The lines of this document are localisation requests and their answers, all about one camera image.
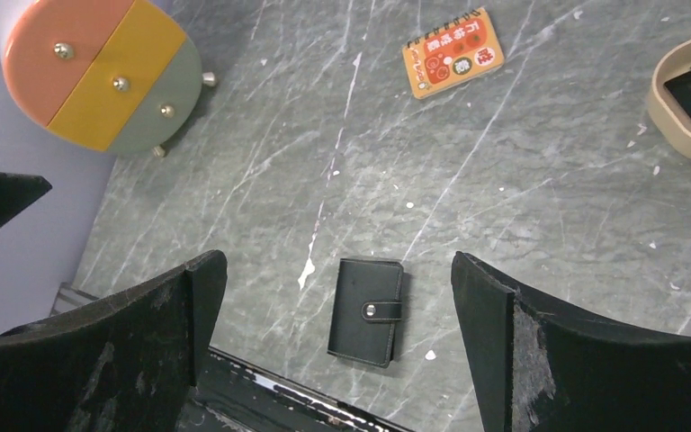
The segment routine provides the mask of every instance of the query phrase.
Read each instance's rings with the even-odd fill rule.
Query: black leather cover
[[[327,352],[388,367],[401,320],[401,279],[396,261],[340,260]]]

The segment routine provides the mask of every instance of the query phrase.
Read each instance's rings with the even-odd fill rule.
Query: gray marble surface
[[[413,99],[401,44],[476,5],[177,0],[222,84],[166,159],[118,159],[76,285],[106,295],[224,250],[216,347],[417,431],[482,430],[455,250],[691,335],[691,162],[644,105],[659,59],[691,38],[691,2],[489,3],[506,65]],[[412,275],[385,371],[326,354],[349,256]]]

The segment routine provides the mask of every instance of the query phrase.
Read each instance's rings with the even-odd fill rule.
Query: orange notebook
[[[494,25],[482,7],[410,40],[403,53],[417,99],[496,70],[505,62]]]

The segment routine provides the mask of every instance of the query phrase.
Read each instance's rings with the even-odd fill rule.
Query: gray wall
[[[170,0],[154,3],[168,10]],[[28,120],[0,70],[0,171],[41,175],[54,186],[0,229],[0,333],[48,317],[59,284],[73,280],[113,163]]]

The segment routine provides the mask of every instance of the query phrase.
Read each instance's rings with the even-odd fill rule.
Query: colorful drawer box
[[[0,59],[34,122],[117,154],[170,138],[202,88],[194,44],[148,0],[0,0]]]

